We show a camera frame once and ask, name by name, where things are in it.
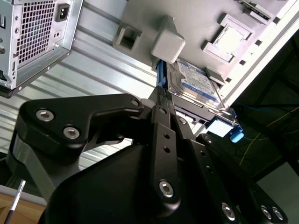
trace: sheet metal panel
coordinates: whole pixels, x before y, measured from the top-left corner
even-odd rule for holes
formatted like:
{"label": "sheet metal panel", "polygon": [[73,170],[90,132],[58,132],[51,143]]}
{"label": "sheet metal panel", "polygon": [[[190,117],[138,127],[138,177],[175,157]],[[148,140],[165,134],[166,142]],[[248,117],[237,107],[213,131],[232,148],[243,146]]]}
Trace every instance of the sheet metal panel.
{"label": "sheet metal panel", "polygon": [[[72,54],[11,99],[0,98],[0,152],[7,153],[20,106],[31,99],[130,93],[147,98],[156,73],[113,49],[126,0],[86,0]],[[130,140],[101,146],[80,157],[86,168],[130,145]]]}

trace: screw hole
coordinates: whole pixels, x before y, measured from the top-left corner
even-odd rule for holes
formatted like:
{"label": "screw hole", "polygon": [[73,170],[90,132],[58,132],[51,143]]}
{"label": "screw hole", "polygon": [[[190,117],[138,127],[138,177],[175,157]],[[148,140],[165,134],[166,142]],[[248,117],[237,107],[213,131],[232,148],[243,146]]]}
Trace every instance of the screw hole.
{"label": "screw hole", "polygon": [[213,170],[210,166],[206,166],[207,170],[210,172],[210,173],[213,173]]}
{"label": "screw hole", "polygon": [[170,139],[169,135],[164,133],[164,137],[167,138],[167,139]]}
{"label": "screw hole", "polygon": [[167,113],[166,110],[164,110],[163,108],[160,108],[159,111],[160,111],[161,113],[164,113],[164,114]]}
{"label": "screw hole", "polygon": [[166,147],[166,146],[164,146],[164,151],[166,152],[166,153],[170,153],[170,149],[168,148],[168,147]]}
{"label": "screw hole", "polygon": [[4,47],[0,44],[0,55],[5,54],[5,49]]}

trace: wooden surface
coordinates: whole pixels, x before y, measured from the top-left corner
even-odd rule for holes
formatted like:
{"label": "wooden surface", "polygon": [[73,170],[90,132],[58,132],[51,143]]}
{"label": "wooden surface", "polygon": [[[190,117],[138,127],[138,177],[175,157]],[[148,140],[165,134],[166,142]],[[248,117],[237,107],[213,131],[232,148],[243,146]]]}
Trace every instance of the wooden surface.
{"label": "wooden surface", "polygon": [[[13,200],[11,196],[0,194],[0,224],[4,223]],[[20,199],[10,224],[36,224],[44,209],[41,205]]]}

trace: ventilation slot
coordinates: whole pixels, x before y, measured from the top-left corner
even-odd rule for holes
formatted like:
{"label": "ventilation slot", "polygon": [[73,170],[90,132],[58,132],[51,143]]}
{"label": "ventilation slot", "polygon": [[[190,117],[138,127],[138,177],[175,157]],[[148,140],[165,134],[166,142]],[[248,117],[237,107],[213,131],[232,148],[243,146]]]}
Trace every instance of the ventilation slot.
{"label": "ventilation slot", "polygon": [[38,58],[47,50],[54,8],[53,0],[23,5],[21,37],[17,43],[19,66]]}

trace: hard drive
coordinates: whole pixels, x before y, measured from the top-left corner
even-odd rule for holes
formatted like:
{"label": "hard drive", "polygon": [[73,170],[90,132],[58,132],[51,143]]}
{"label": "hard drive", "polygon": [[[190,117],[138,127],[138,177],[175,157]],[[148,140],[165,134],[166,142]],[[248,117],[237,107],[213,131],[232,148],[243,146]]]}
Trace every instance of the hard drive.
{"label": "hard drive", "polygon": [[167,85],[174,98],[179,97],[206,111],[206,116],[201,113],[204,120],[210,121],[216,115],[232,125],[238,125],[233,110],[218,94],[217,84],[203,70],[178,59],[173,64],[167,64]]}

